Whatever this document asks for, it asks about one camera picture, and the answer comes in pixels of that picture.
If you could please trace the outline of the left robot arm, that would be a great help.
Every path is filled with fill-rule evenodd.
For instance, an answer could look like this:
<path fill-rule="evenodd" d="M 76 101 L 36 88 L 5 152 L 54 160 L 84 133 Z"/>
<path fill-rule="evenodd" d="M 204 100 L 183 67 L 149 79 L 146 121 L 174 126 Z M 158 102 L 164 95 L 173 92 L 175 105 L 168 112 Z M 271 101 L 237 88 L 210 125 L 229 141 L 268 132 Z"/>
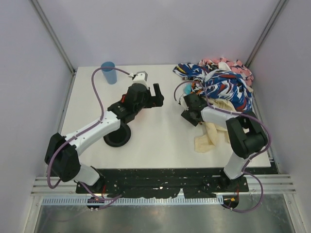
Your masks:
<path fill-rule="evenodd" d="M 122 95 L 121 100 L 112 104 L 99 119 L 66 136 L 54 134 L 50 138 L 45 156 L 48 186 L 52 189 L 56 187 L 51 184 L 51 174 L 57 175 L 63 182 L 77 181 L 94 186 L 101 176 L 95 168 L 81 164 L 79 156 L 101 138 L 108 141 L 112 138 L 122 139 L 122 142 L 113 143 L 117 147 L 126 144 L 131 136 L 127 124 L 142 109 L 163 106 L 164 96 L 159 84 L 155 83 L 153 87 L 154 96 L 150 88 L 134 83 Z"/>

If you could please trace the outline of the turquoise cloth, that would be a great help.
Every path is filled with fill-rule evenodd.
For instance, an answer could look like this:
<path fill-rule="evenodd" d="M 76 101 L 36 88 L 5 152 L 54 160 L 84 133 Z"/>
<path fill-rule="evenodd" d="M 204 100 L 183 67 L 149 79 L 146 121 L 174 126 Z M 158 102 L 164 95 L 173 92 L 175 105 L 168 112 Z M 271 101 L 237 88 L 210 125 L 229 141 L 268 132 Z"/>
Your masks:
<path fill-rule="evenodd" d="M 191 84 L 185 85 L 183 91 L 184 91 L 184 94 L 185 94 L 185 95 L 191 94 L 191 92 L 192 92 Z"/>

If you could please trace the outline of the cream cloth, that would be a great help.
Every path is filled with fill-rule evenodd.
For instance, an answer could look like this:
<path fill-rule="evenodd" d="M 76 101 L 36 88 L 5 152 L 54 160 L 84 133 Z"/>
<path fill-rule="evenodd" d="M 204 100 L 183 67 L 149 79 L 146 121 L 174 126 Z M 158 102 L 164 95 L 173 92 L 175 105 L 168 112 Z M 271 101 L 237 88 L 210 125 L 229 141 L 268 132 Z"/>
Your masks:
<path fill-rule="evenodd" d="M 213 104 L 214 107 L 233 112 L 236 111 L 233 104 L 228 100 L 209 99 L 209 102 Z M 194 139 L 195 152 L 205 153 L 214 149 L 219 143 L 219 134 L 221 132 L 224 132 L 226 142 L 230 143 L 227 129 L 210 122 L 206 122 L 203 125 L 205 126 L 206 133 L 202 136 L 195 137 Z"/>

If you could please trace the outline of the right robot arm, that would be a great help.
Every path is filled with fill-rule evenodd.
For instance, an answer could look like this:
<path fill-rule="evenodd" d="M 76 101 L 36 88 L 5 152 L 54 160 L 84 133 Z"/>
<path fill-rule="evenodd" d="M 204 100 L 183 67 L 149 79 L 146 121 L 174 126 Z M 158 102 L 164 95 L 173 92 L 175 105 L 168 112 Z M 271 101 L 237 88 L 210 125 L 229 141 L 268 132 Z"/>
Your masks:
<path fill-rule="evenodd" d="M 181 116 L 193 126 L 207 122 L 227 129 L 233 152 L 220 172 L 219 186 L 237 187 L 252 157 L 267 148 L 268 137 L 260 121 L 253 112 L 243 114 L 220 109 L 194 93 L 180 97 L 179 104 L 185 108 Z"/>

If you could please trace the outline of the blue white patterned cloth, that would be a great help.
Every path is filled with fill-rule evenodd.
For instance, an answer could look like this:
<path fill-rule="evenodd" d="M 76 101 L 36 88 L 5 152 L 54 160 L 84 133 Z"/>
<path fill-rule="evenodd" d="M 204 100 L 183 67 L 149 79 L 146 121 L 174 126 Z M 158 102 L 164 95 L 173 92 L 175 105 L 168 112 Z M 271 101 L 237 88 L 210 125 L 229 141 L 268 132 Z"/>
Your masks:
<path fill-rule="evenodd" d="M 173 72 L 185 81 L 200 82 L 205 88 L 203 98 L 228 100 L 238 112 L 248 112 L 252 109 L 250 87 L 238 73 L 198 64 L 178 64 Z"/>

